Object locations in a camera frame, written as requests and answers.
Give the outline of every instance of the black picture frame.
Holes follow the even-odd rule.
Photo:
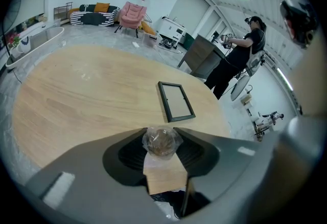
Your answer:
[[[174,87],[179,87],[183,97],[184,97],[184,100],[190,110],[190,115],[187,115],[187,116],[182,116],[182,117],[173,117],[172,116],[172,113],[170,111],[170,108],[169,108],[169,104],[168,104],[168,99],[166,97],[166,94],[165,94],[165,90],[164,90],[164,85],[166,86],[174,86]],[[162,103],[163,103],[163,107],[165,108],[165,112],[166,112],[166,116],[167,116],[167,120],[168,122],[174,122],[174,121],[180,121],[180,120],[188,120],[188,119],[192,119],[192,118],[195,118],[195,114],[194,114],[194,111],[192,109],[192,106],[189,102],[189,99],[187,98],[186,94],[185,94],[185,91],[182,87],[182,85],[180,84],[174,84],[174,83],[168,83],[168,82],[162,82],[162,81],[159,81],[158,82],[158,87],[159,87],[159,91],[160,91],[160,95],[161,95],[161,99],[162,99]]]

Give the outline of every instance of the black pillow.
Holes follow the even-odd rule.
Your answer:
[[[80,11],[94,12],[95,4],[82,4],[80,5]]]
[[[117,7],[116,6],[109,6],[107,12],[112,13]]]

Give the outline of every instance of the picture frame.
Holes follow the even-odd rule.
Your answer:
[[[158,87],[168,122],[188,120],[196,117],[182,85],[159,81]]]

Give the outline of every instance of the white cabinet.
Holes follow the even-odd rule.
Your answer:
[[[186,28],[180,24],[173,22],[169,18],[162,18],[159,24],[158,33],[165,37],[168,37],[176,42],[179,42],[182,34],[185,33]]]

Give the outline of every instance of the pink armchair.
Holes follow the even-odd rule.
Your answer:
[[[116,29],[115,33],[118,29],[124,28],[131,28],[135,29],[136,37],[137,29],[141,25],[141,21],[143,20],[145,14],[147,12],[147,7],[142,7],[139,5],[135,5],[131,2],[126,2],[124,7],[120,10],[119,14],[119,26]]]

